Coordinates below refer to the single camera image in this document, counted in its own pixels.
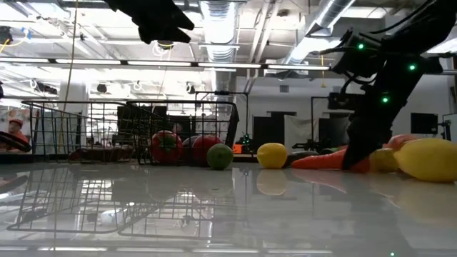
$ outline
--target cable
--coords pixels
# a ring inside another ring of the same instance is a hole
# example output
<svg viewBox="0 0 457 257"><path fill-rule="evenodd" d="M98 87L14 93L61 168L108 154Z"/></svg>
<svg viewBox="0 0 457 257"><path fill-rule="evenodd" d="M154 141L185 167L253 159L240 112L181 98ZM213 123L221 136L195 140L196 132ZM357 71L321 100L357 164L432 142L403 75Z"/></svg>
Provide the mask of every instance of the cable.
<svg viewBox="0 0 457 257"><path fill-rule="evenodd" d="M358 75L350 75L349 72L347 72L347 71L344 72L344 75L346 75L347 77L351 78L354 82L356 82L357 84L360 84L360 85L371 84L376 80L376 77L377 77L377 76L375 76L370 81L362 81L362 80L357 79Z"/></svg>
<svg viewBox="0 0 457 257"><path fill-rule="evenodd" d="M349 76L349 79L344 83L343 87L340 90L340 95L346 94L346 89L348 88L349 84L354 80L355 76Z"/></svg>
<svg viewBox="0 0 457 257"><path fill-rule="evenodd" d="M3 44L3 46L1 46L0 53L3 51L3 49L5 49L5 46L6 46L8 43L9 43L9 39L6 39L5 44Z"/></svg>
<svg viewBox="0 0 457 257"><path fill-rule="evenodd" d="M74 9L74 25L73 25L73 39L71 42L71 63L70 63L70 71L69 71L69 80L66 84L66 92L65 92L65 100L64 100L64 110L66 109L66 102L69 98L69 92L70 92L70 82L71 82L71 74L73 73L73 60L74 60L74 46L75 46L75 40L76 40L76 22L78 21L78 3L79 0L76 0L75 2L75 9Z"/></svg>
<svg viewBox="0 0 457 257"><path fill-rule="evenodd" d="M381 30L378 30L378 31L372 31L370 32L371 34L381 34L381 33L384 33L384 32L387 32L387 31L390 31L391 29L394 29L396 28L397 26L400 26L402 23L404 23L405 21L408 21L409 19L411 19L413 16L415 16L418 12L424 10L431 2L433 2L435 0L427 0L426 2L424 2L421 6L419 6L416 10L414 10L413 12L411 12L408 16L406 16L405 18L401 19L399 22L396 22L395 24L391 25L391 26L388 26L387 28L384 28L384 29L381 29Z"/></svg>
<svg viewBox="0 0 457 257"><path fill-rule="evenodd" d="M171 56L171 49L169 50L169 57L167 58L167 61L170 61L170 56ZM164 77L162 78L162 83L160 85L159 94L157 96L157 99L159 99L160 94L162 94L162 87L164 87L165 75L166 75L166 70L167 69L168 69L168 67L165 67Z"/></svg>

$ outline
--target black robotic arm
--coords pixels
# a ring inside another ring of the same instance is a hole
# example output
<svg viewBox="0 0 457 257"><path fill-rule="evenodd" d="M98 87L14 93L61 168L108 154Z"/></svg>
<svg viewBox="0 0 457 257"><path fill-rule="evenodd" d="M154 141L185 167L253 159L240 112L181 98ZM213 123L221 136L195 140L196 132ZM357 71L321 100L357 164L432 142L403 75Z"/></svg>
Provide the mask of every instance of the black robotic arm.
<svg viewBox="0 0 457 257"><path fill-rule="evenodd" d="M344 91L331 95L339 103L351 103L338 109L355 111L348 128L344 169L388 142L393 120L422 75L443 71L437 57L422 54L447 38L456 24L456 12L456 0L428 0L391 36L378 38L377 32L349 30L339 46L321 52L340 52L332 71L349 75L352 81L356 76L376 75L373 85L362 86L362 96Z"/></svg>

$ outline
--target white floor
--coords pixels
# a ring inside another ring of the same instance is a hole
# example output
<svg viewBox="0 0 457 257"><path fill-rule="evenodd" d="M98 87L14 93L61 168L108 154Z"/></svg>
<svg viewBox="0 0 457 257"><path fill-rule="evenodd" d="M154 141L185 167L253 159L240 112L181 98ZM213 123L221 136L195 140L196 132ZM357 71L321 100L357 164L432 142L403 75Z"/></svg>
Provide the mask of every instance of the white floor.
<svg viewBox="0 0 457 257"><path fill-rule="evenodd" d="M457 256L454 185L255 163L0 169L28 177L0 194L0 256Z"/></svg>

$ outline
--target poster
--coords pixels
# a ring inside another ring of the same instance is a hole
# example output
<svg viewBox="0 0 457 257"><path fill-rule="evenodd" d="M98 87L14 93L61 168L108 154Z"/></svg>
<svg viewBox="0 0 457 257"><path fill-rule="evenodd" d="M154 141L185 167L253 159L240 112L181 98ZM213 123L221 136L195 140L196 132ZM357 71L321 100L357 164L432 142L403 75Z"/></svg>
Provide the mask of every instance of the poster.
<svg viewBox="0 0 457 257"><path fill-rule="evenodd" d="M10 126L11 121L20 124L19 126ZM30 129L30 110L28 109L12 109L12 110L3 110L0 111L0 131L12 133L22 139L26 139L28 143L31 143L31 129ZM15 151L14 149L9 149L7 145L0 142L0 153L11 152L11 153L22 153Z"/></svg>

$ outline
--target orange carrot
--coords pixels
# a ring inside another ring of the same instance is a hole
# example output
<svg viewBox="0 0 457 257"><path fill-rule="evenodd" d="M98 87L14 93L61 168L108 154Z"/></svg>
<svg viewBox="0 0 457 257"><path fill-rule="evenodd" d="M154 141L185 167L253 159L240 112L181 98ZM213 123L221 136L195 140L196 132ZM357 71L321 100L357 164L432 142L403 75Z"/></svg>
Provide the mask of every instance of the orange carrot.
<svg viewBox="0 0 457 257"><path fill-rule="evenodd" d="M343 159L346 150L340 150L335 153L330 153L321 156L308 156L292 163L292 168L302 169L343 169ZM368 158L360 161L352 166L351 171L358 173L366 173L370 170L370 162Z"/></svg>

